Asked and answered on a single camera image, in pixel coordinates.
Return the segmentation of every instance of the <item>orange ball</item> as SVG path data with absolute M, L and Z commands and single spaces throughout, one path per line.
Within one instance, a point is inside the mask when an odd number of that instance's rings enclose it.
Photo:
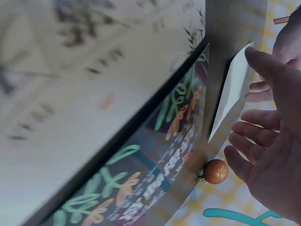
M 219 159 L 209 161 L 204 167 L 204 178 L 210 184 L 220 184 L 229 173 L 228 165 Z

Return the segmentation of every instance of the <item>black edge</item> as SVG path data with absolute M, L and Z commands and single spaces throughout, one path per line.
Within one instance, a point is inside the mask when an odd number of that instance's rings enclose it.
M 154 109 L 184 77 L 207 45 L 205 37 L 191 56 L 156 92 L 156 94 L 130 119 L 125 126 L 97 154 L 77 172 L 48 202 L 34 213 L 23 226 L 38 226 L 56 212 L 72 195 L 78 191 L 133 135 L 150 116 Z

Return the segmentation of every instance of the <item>hand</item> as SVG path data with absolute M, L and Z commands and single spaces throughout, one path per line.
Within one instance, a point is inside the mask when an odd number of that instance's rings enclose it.
M 246 50 L 246 57 L 271 86 L 277 111 L 243 113 L 241 119 L 246 122 L 232 125 L 229 141 L 233 146 L 225 148 L 225 156 L 254 198 L 301 223 L 301 72 L 253 48 Z
M 301 8 L 290 16 L 288 24 L 276 38 L 272 56 L 283 64 L 301 70 Z M 255 82 L 250 85 L 250 92 L 246 95 L 248 102 L 262 102 L 273 100 L 271 89 L 266 81 Z

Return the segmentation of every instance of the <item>finger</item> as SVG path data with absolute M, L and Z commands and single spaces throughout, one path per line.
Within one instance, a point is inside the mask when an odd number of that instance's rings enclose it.
M 227 146 L 224 152 L 230 168 L 234 171 L 236 176 L 238 176 L 246 184 L 248 184 L 248 178 L 251 173 L 253 164 L 241 157 L 233 146 Z
M 249 65 L 271 86 L 275 104 L 290 132 L 301 142 L 301 72 L 254 48 L 246 49 Z
M 273 93 L 271 89 L 265 91 L 256 92 L 256 93 L 247 93 L 245 96 L 247 102 L 258 103 L 262 101 L 273 100 Z
M 286 65 L 301 70 L 301 59 L 292 59 L 288 63 L 286 63 Z
M 273 130 L 260 128 L 242 121 L 236 121 L 233 123 L 231 125 L 231 129 L 233 132 L 236 132 L 266 148 L 270 147 L 279 135 Z
M 250 85 L 250 89 L 253 90 L 264 90 L 268 89 L 269 85 L 266 81 L 255 82 Z
M 253 144 L 251 141 L 247 140 L 238 133 L 230 133 L 228 140 L 253 164 L 258 162 L 261 158 L 261 155 L 266 151 L 266 148 Z
M 256 124 L 266 129 L 280 130 L 281 118 L 277 110 L 248 110 L 243 112 L 240 118 L 251 124 Z

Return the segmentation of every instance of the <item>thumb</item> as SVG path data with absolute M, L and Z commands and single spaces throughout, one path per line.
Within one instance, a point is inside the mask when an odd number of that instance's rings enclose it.
M 282 120 L 301 141 L 301 72 L 254 48 L 246 49 L 246 59 L 271 86 Z

